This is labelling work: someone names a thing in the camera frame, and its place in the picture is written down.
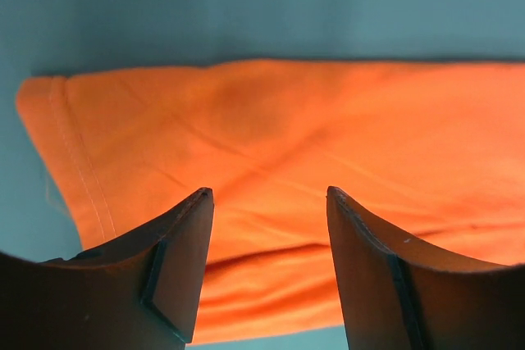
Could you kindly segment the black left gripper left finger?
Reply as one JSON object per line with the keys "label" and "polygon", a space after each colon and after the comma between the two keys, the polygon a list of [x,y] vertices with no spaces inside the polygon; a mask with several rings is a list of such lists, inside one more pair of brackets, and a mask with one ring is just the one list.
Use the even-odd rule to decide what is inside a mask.
{"label": "black left gripper left finger", "polygon": [[4,349],[182,349],[194,337],[214,202],[201,188],[77,256],[1,256]]}

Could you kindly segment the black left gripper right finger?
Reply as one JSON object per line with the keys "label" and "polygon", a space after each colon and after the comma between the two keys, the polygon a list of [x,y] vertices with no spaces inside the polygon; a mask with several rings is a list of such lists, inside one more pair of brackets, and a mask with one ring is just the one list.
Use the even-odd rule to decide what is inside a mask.
{"label": "black left gripper right finger", "polygon": [[337,187],[326,215],[350,348],[523,348],[523,266],[437,247]]}

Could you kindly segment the orange t-shirt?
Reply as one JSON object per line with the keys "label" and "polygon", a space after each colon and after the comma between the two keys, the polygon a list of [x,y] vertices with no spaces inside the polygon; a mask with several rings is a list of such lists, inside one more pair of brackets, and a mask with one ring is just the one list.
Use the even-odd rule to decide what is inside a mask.
{"label": "orange t-shirt", "polygon": [[194,342],[340,325],[326,191],[524,259],[520,63],[236,61],[27,79],[18,114],[84,248],[213,191]]}

